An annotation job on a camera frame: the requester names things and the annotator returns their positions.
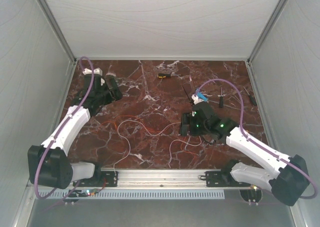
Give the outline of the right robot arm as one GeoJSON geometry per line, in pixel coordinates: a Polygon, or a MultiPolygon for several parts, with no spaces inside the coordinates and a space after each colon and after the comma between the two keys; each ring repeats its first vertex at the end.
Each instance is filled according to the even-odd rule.
{"type": "Polygon", "coordinates": [[[213,178],[212,172],[207,173],[208,187],[214,184],[256,186],[271,192],[281,203],[293,206],[310,184],[303,157],[298,154],[291,157],[269,147],[232,119],[220,118],[206,102],[193,105],[191,112],[181,115],[179,134],[184,137],[209,135],[214,141],[223,142],[259,164],[254,167],[232,159],[217,178],[213,178]]]}

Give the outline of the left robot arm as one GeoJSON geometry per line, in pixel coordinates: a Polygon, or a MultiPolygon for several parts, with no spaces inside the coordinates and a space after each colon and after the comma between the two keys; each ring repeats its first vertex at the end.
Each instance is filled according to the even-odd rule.
{"type": "Polygon", "coordinates": [[[101,166],[92,161],[71,163],[68,153],[82,127],[102,107],[123,97],[114,76],[104,78],[97,70],[84,76],[83,89],[71,101],[68,111],[55,131],[41,145],[28,152],[29,179],[32,184],[65,189],[71,182],[99,185],[103,180],[101,166]]]}

